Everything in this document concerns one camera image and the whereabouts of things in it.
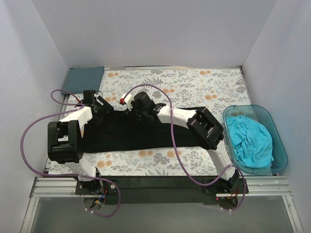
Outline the black t-shirt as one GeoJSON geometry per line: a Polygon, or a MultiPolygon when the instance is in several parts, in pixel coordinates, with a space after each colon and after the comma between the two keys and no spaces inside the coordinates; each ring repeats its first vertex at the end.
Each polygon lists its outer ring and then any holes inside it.
{"type": "MultiPolygon", "coordinates": [[[[173,147],[170,124],[130,121],[125,111],[115,111],[99,126],[88,123],[83,136],[83,152],[109,152],[173,147]]],[[[199,146],[189,130],[174,125],[177,147],[199,146]]]]}

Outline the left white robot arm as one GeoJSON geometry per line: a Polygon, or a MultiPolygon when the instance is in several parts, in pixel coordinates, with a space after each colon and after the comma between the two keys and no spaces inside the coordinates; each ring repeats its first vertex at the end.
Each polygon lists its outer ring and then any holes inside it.
{"type": "Polygon", "coordinates": [[[84,90],[83,99],[78,104],[85,107],[48,124],[48,157],[76,174],[74,178],[82,188],[97,194],[103,188],[103,181],[95,179],[100,172],[84,157],[84,130],[88,123],[95,126],[103,123],[113,112],[113,107],[95,90],[84,90]]]}

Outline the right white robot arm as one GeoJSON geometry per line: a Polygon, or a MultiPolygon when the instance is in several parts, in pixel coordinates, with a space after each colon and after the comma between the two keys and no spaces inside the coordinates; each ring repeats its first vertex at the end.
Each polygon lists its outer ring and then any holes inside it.
{"type": "Polygon", "coordinates": [[[139,92],[135,96],[129,93],[123,94],[120,104],[127,107],[126,113],[137,122],[149,120],[171,125],[171,138],[178,162],[192,182],[203,187],[219,185],[224,191],[236,189],[240,175],[225,150],[224,128],[207,108],[200,107],[197,110],[173,108],[171,101],[169,105],[154,103],[145,92],[139,92]],[[176,148],[174,125],[189,130],[198,145],[206,149],[218,174],[213,181],[200,183],[187,172],[176,148]]]}

